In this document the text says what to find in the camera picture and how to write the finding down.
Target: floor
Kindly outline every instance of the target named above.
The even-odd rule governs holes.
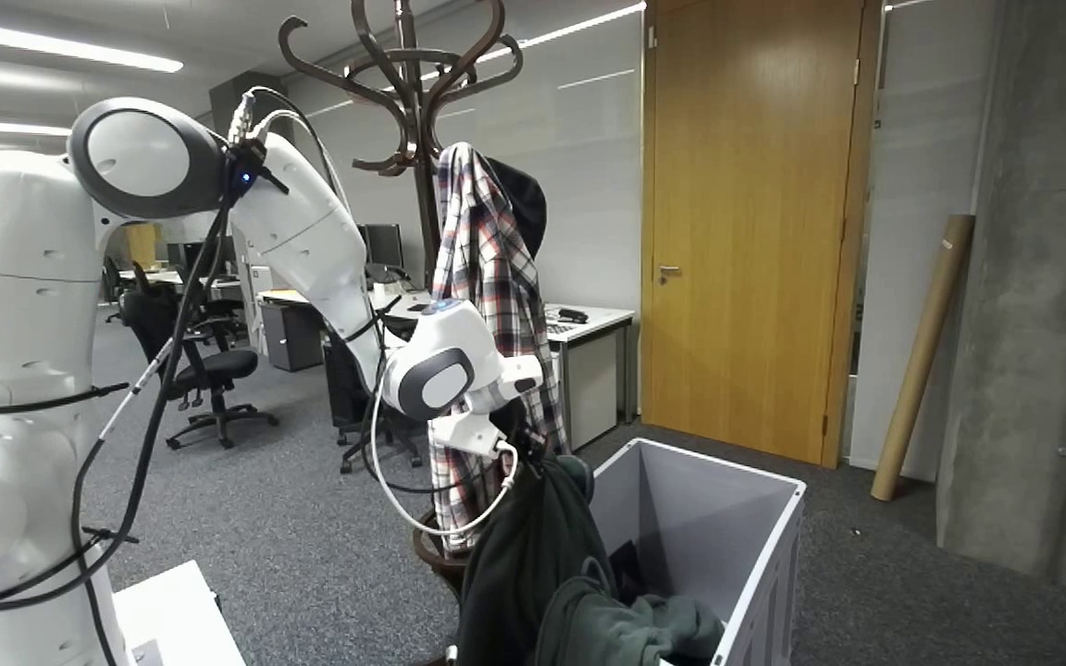
[[[102,325],[98,378],[140,370],[140,346]],[[283,419],[247,424],[239,449],[157,452],[137,535],[112,562],[119,587],[198,558],[224,595],[247,666],[424,661],[455,629],[448,587],[413,555],[413,532],[367,472],[340,472],[320,370],[260,366],[239,399]],[[151,396],[119,421],[92,472],[91,519],[109,524],[131,493],[134,452]],[[934,487],[881,505],[862,470],[775,461],[683,433],[621,424],[587,458],[631,436],[727,454],[807,479],[799,540],[795,666],[1066,666],[1066,593],[934,547]],[[424,479],[404,452],[395,479]]]

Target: door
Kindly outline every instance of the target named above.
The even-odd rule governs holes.
[[[862,0],[648,23],[645,419],[835,467]]]

